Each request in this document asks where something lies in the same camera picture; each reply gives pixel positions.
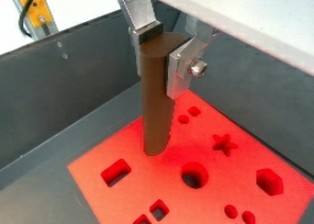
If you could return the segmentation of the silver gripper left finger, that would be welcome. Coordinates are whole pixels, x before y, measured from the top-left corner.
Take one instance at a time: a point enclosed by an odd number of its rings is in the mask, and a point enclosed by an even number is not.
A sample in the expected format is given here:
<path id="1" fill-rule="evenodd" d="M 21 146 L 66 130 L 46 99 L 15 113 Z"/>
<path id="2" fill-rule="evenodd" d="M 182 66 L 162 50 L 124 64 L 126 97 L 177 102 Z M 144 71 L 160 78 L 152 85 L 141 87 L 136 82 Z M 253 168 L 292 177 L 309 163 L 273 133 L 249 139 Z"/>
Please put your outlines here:
<path id="1" fill-rule="evenodd" d="M 141 74 L 140 46 L 162 32 L 150 0 L 116 0 L 128 24 L 128 33 L 134 48 L 137 74 Z"/>

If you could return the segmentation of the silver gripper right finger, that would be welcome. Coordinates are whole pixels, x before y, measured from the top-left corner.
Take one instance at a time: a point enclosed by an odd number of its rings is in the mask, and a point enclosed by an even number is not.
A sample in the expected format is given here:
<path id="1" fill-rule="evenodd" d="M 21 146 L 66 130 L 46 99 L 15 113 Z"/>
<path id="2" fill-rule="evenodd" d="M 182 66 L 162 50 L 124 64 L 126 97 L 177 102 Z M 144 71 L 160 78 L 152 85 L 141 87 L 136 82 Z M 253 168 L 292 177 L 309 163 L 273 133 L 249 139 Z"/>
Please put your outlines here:
<path id="1" fill-rule="evenodd" d="M 166 96 L 170 99 L 176 99 L 188 89 L 192 76 L 204 75 L 208 65 L 201 55 L 219 32 L 194 17 L 186 18 L 185 31 L 192 38 L 168 56 Z"/>

